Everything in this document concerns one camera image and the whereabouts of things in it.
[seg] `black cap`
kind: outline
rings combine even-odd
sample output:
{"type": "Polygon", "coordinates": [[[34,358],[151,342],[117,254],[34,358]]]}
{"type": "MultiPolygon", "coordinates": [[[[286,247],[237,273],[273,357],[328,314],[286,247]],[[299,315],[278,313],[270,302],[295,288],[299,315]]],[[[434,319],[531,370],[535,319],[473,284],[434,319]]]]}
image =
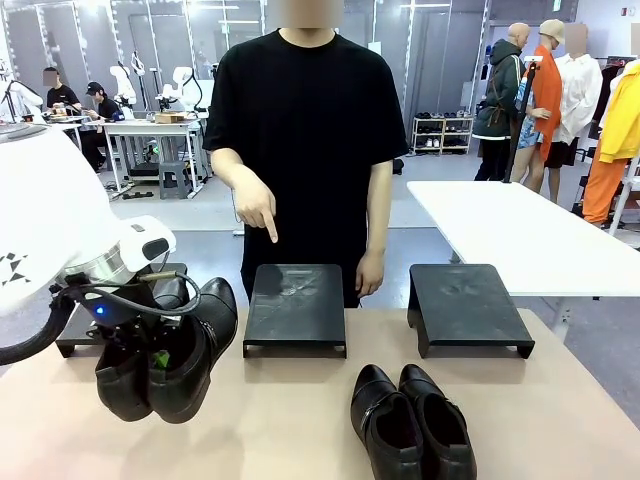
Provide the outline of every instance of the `black cap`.
{"type": "Polygon", "coordinates": [[[98,93],[100,90],[104,92],[104,88],[98,82],[89,82],[87,85],[87,95],[93,95],[94,93],[98,93]]]}

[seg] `pair of shoes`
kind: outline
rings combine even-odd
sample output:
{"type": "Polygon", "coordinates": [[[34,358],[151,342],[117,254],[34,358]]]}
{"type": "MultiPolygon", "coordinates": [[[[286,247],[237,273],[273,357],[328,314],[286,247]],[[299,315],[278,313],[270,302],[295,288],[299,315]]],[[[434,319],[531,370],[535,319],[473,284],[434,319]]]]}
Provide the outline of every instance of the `pair of shoes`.
{"type": "Polygon", "coordinates": [[[467,424],[435,382],[407,365],[400,388],[376,365],[356,380],[351,424],[364,444],[376,480],[475,480],[467,424]]]}
{"type": "Polygon", "coordinates": [[[213,366],[238,327],[236,301],[222,278],[201,289],[201,301],[179,327],[163,327],[149,351],[107,343],[96,366],[98,396],[126,422],[152,411],[184,423],[200,409],[213,366]]]}

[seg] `hand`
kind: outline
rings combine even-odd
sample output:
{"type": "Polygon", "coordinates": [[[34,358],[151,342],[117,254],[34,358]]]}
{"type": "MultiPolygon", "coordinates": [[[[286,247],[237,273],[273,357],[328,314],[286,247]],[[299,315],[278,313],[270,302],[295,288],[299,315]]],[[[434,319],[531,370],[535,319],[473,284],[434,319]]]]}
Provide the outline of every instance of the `hand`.
{"type": "Polygon", "coordinates": [[[239,170],[233,182],[236,192],[236,212],[251,227],[266,228],[273,243],[278,242],[278,232],[273,217],[276,216],[276,199],[262,180],[251,170],[239,170]]]}
{"type": "Polygon", "coordinates": [[[543,118],[545,120],[548,120],[551,118],[551,112],[546,108],[534,108],[533,110],[531,110],[531,116],[533,118],[543,118]]]}
{"type": "Polygon", "coordinates": [[[366,252],[356,269],[358,298],[371,295],[380,288],[384,279],[384,254],[366,252]]]}

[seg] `seated person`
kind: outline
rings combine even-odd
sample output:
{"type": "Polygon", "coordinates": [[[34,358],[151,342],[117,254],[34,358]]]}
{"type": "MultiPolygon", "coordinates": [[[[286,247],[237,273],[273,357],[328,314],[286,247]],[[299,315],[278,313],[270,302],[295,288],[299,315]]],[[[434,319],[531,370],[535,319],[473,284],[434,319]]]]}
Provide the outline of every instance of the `seated person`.
{"type": "MultiPolygon", "coordinates": [[[[92,120],[111,120],[113,114],[120,111],[118,104],[107,96],[104,88],[98,82],[89,83],[87,95],[91,95],[98,102],[97,113],[94,110],[86,112],[92,120]]],[[[82,153],[97,172],[105,162],[104,155],[100,153],[98,148],[107,146],[107,138],[102,132],[102,127],[89,132],[80,132],[80,140],[82,142],[82,153]]]]}
{"type": "Polygon", "coordinates": [[[80,113],[82,109],[80,100],[78,100],[78,97],[71,88],[60,81],[60,73],[58,70],[55,67],[47,67],[44,69],[43,76],[45,84],[54,85],[54,87],[47,92],[47,108],[49,111],[54,108],[66,108],[71,105],[76,109],[74,113],[80,113]],[[48,77],[54,77],[51,78],[52,83],[49,83],[48,77]]]}

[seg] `neck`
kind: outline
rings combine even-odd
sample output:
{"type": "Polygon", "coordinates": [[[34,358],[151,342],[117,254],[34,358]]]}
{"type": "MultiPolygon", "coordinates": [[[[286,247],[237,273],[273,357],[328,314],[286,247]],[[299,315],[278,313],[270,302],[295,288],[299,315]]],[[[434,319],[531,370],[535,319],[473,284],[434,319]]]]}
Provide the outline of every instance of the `neck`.
{"type": "Polygon", "coordinates": [[[336,35],[332,28],[281,28],[278,33],[287,42],[304,48],[326,45],[336,35]]]}
{"type": "Polygon", "coordinates": [[[545,47],[547,50],[552,51],[553,45],[551,43],[551,38],[546,35],[540,35],[540,45],[545,47]]]}

